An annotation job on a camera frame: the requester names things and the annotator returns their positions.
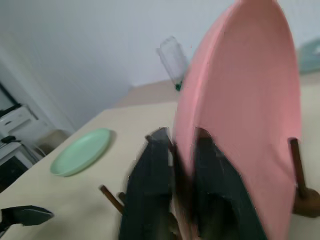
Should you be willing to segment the clear plastic bottle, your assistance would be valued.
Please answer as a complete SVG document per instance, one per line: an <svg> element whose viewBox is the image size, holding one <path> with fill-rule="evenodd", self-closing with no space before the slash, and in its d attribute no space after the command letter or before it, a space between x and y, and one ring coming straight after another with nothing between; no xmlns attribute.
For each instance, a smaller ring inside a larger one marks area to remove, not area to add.
<svg viewBox="0 0 320 240"><path fill-rule="evenodd" d="M189 64L181 44L174 36L170 36L160 44L156 52L175 90L179 92Z"/></svg>

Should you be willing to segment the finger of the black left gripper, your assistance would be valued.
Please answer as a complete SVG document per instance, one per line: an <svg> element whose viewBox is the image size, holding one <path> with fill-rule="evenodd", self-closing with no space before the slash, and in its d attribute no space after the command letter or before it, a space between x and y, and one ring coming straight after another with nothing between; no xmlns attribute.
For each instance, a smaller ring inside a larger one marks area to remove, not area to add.
<svg viewBox="0 0 320 240"><path fill-rule="evenodd" d="M162 127L145 137L128 176L118 240L176 240L171 220L171 140Z"/></svg>

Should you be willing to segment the small black device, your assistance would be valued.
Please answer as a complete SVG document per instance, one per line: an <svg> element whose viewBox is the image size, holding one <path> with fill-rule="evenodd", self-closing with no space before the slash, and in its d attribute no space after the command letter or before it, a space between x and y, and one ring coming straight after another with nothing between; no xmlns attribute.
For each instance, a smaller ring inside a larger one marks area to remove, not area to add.
<svg viewBox="0 0 320 240"><path fill-rule="evenodd" d="M10 143L20 143L21 140L18 140L16 139L15 136L12 136L12 135L9 135L9 136L6 136L4 138L2 138L0 140L3 144L10 144Z"/></svg>

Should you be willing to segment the pink plate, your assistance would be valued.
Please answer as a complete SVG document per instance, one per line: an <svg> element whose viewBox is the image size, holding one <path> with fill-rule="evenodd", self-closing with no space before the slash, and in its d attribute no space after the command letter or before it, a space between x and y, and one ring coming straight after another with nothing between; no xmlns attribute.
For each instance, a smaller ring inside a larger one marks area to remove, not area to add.
<svg viewBox="0 0 320 240"><path fill-rule="evenodd" d="M191 60L174 127L188 180L197 128L239 171L267 240L286 240L296 191L288 140L301 135L301 103L294 43L277 0L235 0Z"/></svg>

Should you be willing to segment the white cabinet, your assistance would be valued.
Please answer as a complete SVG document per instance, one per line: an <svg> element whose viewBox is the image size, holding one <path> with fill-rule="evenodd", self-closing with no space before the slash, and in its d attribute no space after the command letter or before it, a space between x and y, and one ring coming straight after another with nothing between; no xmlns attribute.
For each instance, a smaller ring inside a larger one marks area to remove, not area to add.
<svg viewBox="0 0 320 240"><path fill-rule="evenodd" d="M0 110L0 193L45 156L37 141L50 129L25 105Z"/></svg>

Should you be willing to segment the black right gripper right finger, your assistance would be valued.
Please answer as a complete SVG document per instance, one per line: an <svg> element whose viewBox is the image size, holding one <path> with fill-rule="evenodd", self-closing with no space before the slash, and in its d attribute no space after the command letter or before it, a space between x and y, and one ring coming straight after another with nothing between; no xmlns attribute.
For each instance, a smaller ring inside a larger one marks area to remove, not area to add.
<svg viewBox="0 0 320 240"><path fill-rule="evenodd" d="M268 240L243 179L208 131L197 128L193 215L201 240Z"/></svg>

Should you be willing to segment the green plate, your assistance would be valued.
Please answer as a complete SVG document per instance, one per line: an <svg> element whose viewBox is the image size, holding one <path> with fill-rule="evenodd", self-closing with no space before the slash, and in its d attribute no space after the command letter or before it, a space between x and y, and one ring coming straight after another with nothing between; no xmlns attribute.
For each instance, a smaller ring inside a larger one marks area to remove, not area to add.
<svg viewBox="0 0 320 240"><path fill-rule="evenodd" d="M50 172L59 177L75 175L95 161L111 143L111 131L98 128L90 131L68 145L52 162Z"/></svg>

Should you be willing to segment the black pointed right gripper left finger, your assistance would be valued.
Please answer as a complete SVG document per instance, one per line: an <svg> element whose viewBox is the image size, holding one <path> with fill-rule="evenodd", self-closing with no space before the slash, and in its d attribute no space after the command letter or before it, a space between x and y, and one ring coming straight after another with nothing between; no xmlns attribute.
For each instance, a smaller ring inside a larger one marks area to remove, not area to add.
<svg viewBox="0 0 320 240"><path fill-rule="evenodd" d="M0 213L0 232L12 225L37 226L54 217L51 211L33 205L3 208Z"/></svg>

